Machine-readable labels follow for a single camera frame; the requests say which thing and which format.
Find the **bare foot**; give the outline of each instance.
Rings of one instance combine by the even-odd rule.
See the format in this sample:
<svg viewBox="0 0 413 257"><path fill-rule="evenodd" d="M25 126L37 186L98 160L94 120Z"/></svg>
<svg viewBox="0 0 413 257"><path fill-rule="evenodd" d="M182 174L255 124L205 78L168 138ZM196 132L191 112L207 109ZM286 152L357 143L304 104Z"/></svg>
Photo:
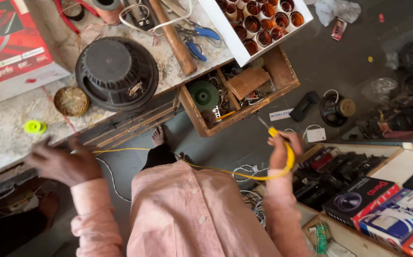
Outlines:
<svg viewBox="0 0 413 257"><path fill-rule="evenodd" d="M158 147L165 143L164 130L161 126L158 126L152 134L152 143L154 144L154 147Z"/></svg>
<svg viewBox="0 0 413 257"><path fill-rule="evenodd" d="M55 212L59 207L59 199L53 192L49 192L43 196L40 200L40 205L38 209L46 216L48 222L46 223L46 228L44 231L47 231L52 227L52 220L54 219Z"/></svg>

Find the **yellow wire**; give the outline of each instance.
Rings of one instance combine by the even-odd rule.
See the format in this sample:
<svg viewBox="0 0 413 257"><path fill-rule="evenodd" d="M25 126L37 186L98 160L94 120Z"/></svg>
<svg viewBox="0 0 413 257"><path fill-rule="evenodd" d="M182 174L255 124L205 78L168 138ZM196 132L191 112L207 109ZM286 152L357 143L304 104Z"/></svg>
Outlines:
<svg viewBox="0 0 413 257"><path fill-rule="evenodd" d="M284 167L283 171L281 171L280 173L273 175L273 176L265 176L265 177L253 177L253 176L249 176L243 173L239 173L239 172L230 172L230 171L226 171L220 168L215 168L215 167L206 167L206 166L200 166L200 165L194 165L191 163L186 162L185 160L183 160L179 155L175 154L179 159L183 160L185 163L191 165L192 167L197 167L197 168L204 168L204 169L211 169L211 170L215 170L215 171L220 171L220 172L224 172L224 173L228 173L228 174L237 174L241 177L245 177L245 178L252 178L254 180L259 180L259 181L266 181L266 180L270 180L270 179L275 179L275 178L279 178L282 177L284 175L286 175L288 172L290 172L290 170L292 169L292 167L294 166L295 163L295 154L294 151L292 150L292 148L289 146L288 143L284 142L286 149L287 149L287 161L286 161L286 167ZM123 151L123 150L151 150L149 148L122 148L122 149L112 149L112 150L101 150L101 151L94 151L93 153L97 154L97 153L108 153L108 152L118 152L118 151Z"/></svg>

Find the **solder wire spool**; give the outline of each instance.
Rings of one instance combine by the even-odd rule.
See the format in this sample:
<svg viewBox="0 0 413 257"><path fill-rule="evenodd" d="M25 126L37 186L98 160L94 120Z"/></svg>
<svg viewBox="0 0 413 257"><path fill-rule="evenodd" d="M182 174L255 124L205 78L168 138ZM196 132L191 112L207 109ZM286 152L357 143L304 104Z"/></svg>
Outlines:
<svg viewBox="0 0 413 257"><path fill-rule="evenodd" d="M121 23L119 20L119 13L122 10L120 0L92 0L92 3L104 22L111 25Z"/></svg>
<svg viewBox="0 0 413 257"><path fill-rule="evenodd" d="M43 134L47 129L46 123L38 120L29 120L24 124L24 130L29 134Z"/></svg>

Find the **screwdriver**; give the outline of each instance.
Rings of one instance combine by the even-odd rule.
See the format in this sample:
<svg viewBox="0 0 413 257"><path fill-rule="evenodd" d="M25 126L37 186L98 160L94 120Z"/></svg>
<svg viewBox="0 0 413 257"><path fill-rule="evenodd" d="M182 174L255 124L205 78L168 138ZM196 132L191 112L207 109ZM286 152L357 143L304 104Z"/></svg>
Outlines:
<svg viewBox="0 0 413 257"><path fill-rule="evenodd" d="M273 126L271 126L271 127L268 126L267 123L266 123L264 120L262 120L262 118L260 118L258 115L256 115L256 116L257 116L257 118L260 120L260 122L262 122L262 124L268 128L268 133L269 133L272 137L275 137L276 135L278 135L278 131L276 130L275 127L273 127Z"/></svg>

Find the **drawer handle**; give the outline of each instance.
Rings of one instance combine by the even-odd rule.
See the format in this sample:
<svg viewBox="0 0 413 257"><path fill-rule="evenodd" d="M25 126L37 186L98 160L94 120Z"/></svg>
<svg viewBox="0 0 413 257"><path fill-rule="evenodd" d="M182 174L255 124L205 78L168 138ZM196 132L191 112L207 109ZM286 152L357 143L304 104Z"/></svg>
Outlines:
<svg viewBox="0 0 413 257"><path fill-rule="evenodd" d="M257 115L259 113L259 110L257 110L253 115L251 115L251 116L249 116L249 117L247 117L247 118L245 118L244 120L247 120L247 119L249 119L249 118L252 118L254 115Z"/></svg>
<svg viewBox="0 0 413 257"><path fill-rule="evenodd" d="M16 187L14 185L11 185L11 188L8 190L8 192L6 192L2 196L0 196L0 200L2 200L3 198L11 195L15 190L16 190Z"/></svg>

